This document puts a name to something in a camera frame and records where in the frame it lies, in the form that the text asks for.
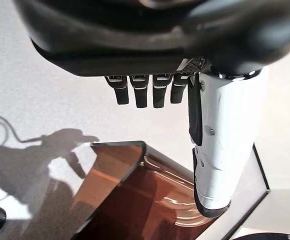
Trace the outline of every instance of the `metal screw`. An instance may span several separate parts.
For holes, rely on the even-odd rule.
[[[200,90],[201,90],[202,92],[205,91],[205,82],[204,82],[204,81],[201,81],[201,83],[200,83]]]

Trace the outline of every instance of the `white robotic arm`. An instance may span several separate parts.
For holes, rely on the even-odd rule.
[[[189,101],[200,94],[196,106],[202,122],[193,138],[199,141],[193,149],[195,201],[206,217],[219,216],[231,201],[257,134],[268,69],[225,78],[197,74],[194,86],[188,86]]]

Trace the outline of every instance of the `gray surface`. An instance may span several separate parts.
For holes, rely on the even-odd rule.
[[[235,237],[253,233],[290,234],[290,189],[274,189],[244,222]]]

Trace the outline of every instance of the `amber plastic bin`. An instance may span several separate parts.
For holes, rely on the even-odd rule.
[[[92,214],[73,240],[194,240],[214,219],[196,208],[193,173],[142,141],[91,145],[73,204]]]

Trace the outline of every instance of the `white plastic casing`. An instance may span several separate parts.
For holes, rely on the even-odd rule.
[[[200,74],[202,145],[195,146],[198,199],[207,209],[226,207],[251,153],[268,69],[251,79],[226,80]]]

